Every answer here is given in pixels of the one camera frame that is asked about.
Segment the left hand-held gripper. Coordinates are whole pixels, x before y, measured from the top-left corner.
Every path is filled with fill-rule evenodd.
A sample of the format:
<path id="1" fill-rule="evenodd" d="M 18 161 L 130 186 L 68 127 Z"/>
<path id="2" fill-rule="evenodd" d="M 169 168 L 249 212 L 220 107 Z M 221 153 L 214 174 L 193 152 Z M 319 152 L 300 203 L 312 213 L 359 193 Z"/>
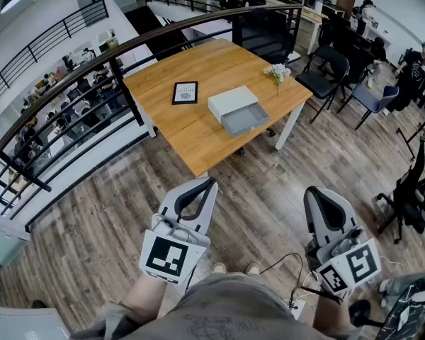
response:
<path id="1" fill-rule="evenodd" d="M 207 236 L 218 193 L 217 181 L 202 177 L 171 189 L 145 231 L 140 270 L 161 281 L 180 285 L 190 276 L 206 249 Z M 182 211 L 200 196 L 193 215 Z"/>

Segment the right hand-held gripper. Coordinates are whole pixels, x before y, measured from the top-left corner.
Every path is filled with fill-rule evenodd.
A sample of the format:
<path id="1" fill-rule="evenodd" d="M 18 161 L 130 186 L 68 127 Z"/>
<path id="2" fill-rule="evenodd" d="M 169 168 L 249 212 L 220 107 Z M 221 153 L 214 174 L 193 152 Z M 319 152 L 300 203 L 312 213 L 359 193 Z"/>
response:
<path id="1" fill-rule="evenodd" d="M 329 189 L 310 186 L 304 205 L 310 233 L 318 244 L 325 244 L 311 241 L 306 258 L 326 292 L 343 298 L 381 272 L 375 240 L 363 226 L 354 227 L 356 215 L 350 202 Z M 346 233 L 330 241 L 329 232 Z"/>

